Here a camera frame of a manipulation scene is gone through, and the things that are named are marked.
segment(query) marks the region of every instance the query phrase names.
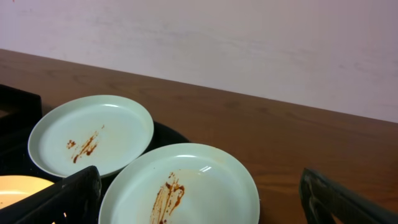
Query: brown wooden surface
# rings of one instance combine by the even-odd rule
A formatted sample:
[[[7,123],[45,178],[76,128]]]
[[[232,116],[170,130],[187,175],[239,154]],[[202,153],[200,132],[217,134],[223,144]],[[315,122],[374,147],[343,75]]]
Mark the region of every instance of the brown wooden surface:
[[[156,121],[239,159],[258,187],[261,223],[305,223],[304,167],[398,212],[395,123],[5,50],[0,83],[39,94],[45,112],[89,95],[138,101]]]

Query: wall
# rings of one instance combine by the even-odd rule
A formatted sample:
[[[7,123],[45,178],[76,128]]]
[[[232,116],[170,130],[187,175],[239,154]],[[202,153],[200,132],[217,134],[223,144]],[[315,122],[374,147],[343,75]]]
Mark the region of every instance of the wall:
[[[398,122],[396,0],[0,0],[0,48]]]

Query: yellow plate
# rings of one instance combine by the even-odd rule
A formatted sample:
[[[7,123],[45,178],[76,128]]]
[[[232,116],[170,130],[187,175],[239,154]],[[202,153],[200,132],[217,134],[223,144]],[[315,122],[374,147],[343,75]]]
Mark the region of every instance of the yellow plate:
[[[23,175],[0,176],[0,209],[51,186],[53,182]]]

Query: dish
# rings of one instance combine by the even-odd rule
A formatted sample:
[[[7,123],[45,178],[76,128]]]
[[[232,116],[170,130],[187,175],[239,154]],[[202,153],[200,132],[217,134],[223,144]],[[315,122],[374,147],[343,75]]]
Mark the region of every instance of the dish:
[[[164,146],[118,174],[99,223],[257,224],[259,194],[250,173],[228,153],[202,144]]]
[[[0,209],[19,202],[52,184],[53,182],[38,177],[0,176]]]
[[[139,157],[153,133],[153,120],[139,103],[88,96],[45,115],[29,136],[28,152],[40,169],[58,177],[91,165],[104,177]]]

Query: food residue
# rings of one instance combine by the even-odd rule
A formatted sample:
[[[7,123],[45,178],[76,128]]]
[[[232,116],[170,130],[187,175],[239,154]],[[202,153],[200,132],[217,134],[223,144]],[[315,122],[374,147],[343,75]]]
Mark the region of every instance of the food residue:
[[[82,144],[81,146],[75,147],[75,152],[78,148],[80,149],[80,151],[78,151],[78,153],[76,153],[76,154],[73,153],[73,155],[71,157],[71,159],[73,159],[73,163],[76,163],[77,159],[81,158],[82,155],[86,154],[87,156],[89,156],[89,155],[91,155],[91,153],[93,153],[94,149],[98,145],[98,141],[94,142],[94,140],[97,138],[98,134],[99,133],[97,131],[95,131],[94,134],[84,144]],[[67,144],[67,148],[70,149],[75,145],[76,145],[75,141],[69,140],[69,142]]]
[[[68,142],[68,144],[67,144],[67,149],[70,149],[70,148],[72,148],[72,147],[75,146],[75,145],[76,145],[76,143],[75,143],[74,141],[69,140],[69,142]]]
[[[170,218],[172,212],[181,203],[181,199],[185,194],[185,187],[178,183],[179,179],[175,178],[173,172],[170,173],[169,179],[161,186],[157,193],[154,207],[150,215],[151,224],[165,224],[167,219]]]

